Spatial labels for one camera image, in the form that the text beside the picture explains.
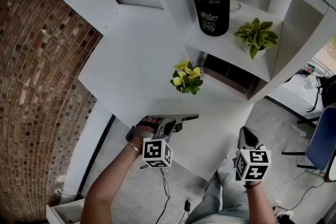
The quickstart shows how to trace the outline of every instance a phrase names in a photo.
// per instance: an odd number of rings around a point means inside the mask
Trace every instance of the yellow-green plant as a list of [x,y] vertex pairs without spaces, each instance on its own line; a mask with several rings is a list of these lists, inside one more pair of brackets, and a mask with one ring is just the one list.
[[272,26],[273,22],[260,23],[255,18],[252,23],[245,23],[235,32],[235,36],[250,47],[251,59],[255,58],[259,50],[271,49],[277,45],[278,35],[270,30]]
[[193,67],[189,61],[184,60],[179,65],[174,66],[174,68],[179,71],[175,70],[170,83],[176,87],[177,91],[197,94],[200,86],[203,84],[200,66]]

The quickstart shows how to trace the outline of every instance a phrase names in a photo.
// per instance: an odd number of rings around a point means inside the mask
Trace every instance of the chair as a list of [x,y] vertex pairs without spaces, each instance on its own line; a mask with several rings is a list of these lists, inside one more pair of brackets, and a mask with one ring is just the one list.
[[305,155],[314,165],[297,165],[300,168],[324,171],[333,162],[336,148],[336,103],[325,107],[306,152],[282,152],[282,155]]

